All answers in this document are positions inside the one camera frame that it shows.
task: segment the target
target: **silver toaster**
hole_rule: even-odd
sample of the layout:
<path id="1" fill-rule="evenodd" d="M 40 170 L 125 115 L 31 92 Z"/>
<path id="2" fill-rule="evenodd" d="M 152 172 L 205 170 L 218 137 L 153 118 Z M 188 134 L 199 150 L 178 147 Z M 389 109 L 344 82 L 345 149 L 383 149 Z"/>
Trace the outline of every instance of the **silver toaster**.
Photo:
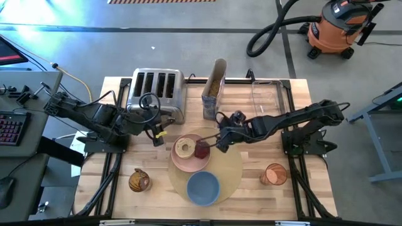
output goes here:
<path id="1" fill-rule="evenodd" d="M 130 93 L 127 100 L 127 110 L 139 108 L 139 98 L 148 92 L 156 94 L 161 102 L 161 110 L 171 112 L 176 119 L 175 124 L 183 124 L 187 86 L 184 75 L 179 70 L 137 68 L 133 74 Z"/>

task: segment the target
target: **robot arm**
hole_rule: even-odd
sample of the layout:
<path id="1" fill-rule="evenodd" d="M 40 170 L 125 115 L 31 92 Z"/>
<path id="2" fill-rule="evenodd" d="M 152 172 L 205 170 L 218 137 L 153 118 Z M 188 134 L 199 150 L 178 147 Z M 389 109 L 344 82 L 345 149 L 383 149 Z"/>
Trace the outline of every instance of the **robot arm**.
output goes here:
<path id="1" fill-rule="evenodd" d="M 142 106 L 143 110 L 126 112 L 123 108 L 111 104 L 85 104 L 69 98 L 64 92 L 58 92 L 50 97 L 44 109 L 49 116 L 71 119 L 93 131 L 86 139 L 115 144 L 123 136 L 137 136 L 146 131 L 154 146 L 160 146 L 163 144 L 163 129 L 174 123 L 174 119 L 168 118 L 167 122 L 162 124 L 161 116 L 168 115 L 168 112 L 163 112 L 156 106 L 151 107 L 147 103 Z"/>
<path id="2" fill-rule="evenodd" d="M 323 100 L 304 109 L 288 112 L 280 116 L 257 116 L 246 120 L 241 111 L 224 118 L 219 123 L 220 133 L 217 134 L 216 146 L 226 153 L 229 145 L 235 143 L 256 143 L 273 135 L 278 129 L 283 129 L 299 123 L 307 122 L 302 129 L 297 130 L 299 136 L 293 136 L 293 143 L 302 143 L 306 137 L 317 132 L 323 126 L 337 126 L 344 116 L 339 109 L 340 105 L 331 100 Z"/>

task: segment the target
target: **monitor screen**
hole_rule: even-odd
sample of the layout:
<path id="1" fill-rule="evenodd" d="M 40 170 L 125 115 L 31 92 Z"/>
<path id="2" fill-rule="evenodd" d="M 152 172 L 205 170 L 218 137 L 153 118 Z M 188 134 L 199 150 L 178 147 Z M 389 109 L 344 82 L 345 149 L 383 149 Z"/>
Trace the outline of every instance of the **monitor screen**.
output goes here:
<path id="1" fill-rule="evenodd" d="M 10 65 L 14 63 L 28 62 L 12 44 L 0 37 L 0 65 Z"/>

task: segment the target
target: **computer mouse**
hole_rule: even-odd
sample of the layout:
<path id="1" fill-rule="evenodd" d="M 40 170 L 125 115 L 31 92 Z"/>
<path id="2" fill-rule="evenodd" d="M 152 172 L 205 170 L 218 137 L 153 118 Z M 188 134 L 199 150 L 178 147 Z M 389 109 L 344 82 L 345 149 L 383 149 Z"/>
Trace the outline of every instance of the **computer mouse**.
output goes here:
<path id="1" fill-rule="evenodd" d="M 13 199 L 15 179 L 7 176 L 0 179 L 0 209 L 8 207 Z"/>

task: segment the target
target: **pink bowl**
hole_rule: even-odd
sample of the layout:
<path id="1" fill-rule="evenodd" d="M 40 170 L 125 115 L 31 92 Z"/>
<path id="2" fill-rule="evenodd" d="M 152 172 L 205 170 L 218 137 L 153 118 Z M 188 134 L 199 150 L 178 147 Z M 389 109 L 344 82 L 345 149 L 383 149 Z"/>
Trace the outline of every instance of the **pink bowl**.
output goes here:
<path id="1" fill-rule="evenodd" d="M 195 156 L 191 156 L 188 159 L 180 158 L 175 151 L 176 142 L 180 138 L 190 138 L 195 142 L 195 141 L 201 139 L 202 137 L 200 137 L 199 135 L 196 135 L 196 134 L 186 134 L 186 135 L 182 135 L 181 137 L 179 137 L 173 144 L 173 147 L 171 148 L 170 156 L 171 156 L 171 160 L 173 160 L 173 163 L 177 166 L 177 168 L 179 168 L 180 170 L 182 170 L 184 172 L 188 172 L 188 173 L 194 173 L 194 172 L 202 170 L 208 164 L 210 154 L 207 157 L 205 157 L 204 159 L 199 159 L 199 158 L 196 158 Z"/>

